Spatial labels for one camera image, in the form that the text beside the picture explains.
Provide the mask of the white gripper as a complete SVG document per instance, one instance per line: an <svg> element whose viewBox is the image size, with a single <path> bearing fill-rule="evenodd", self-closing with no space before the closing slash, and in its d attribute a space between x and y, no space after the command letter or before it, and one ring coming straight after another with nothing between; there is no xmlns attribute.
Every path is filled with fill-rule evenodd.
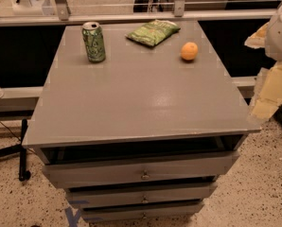
<svg viewBox="0 0 282 227"><path fill-rule="evenodd" d="M282 4L269 23L249 36L246 46L258 49L265 47L268 57L278 61L271 69L263 68L258 74L250 115L268 121L282 106Z"/></svg>

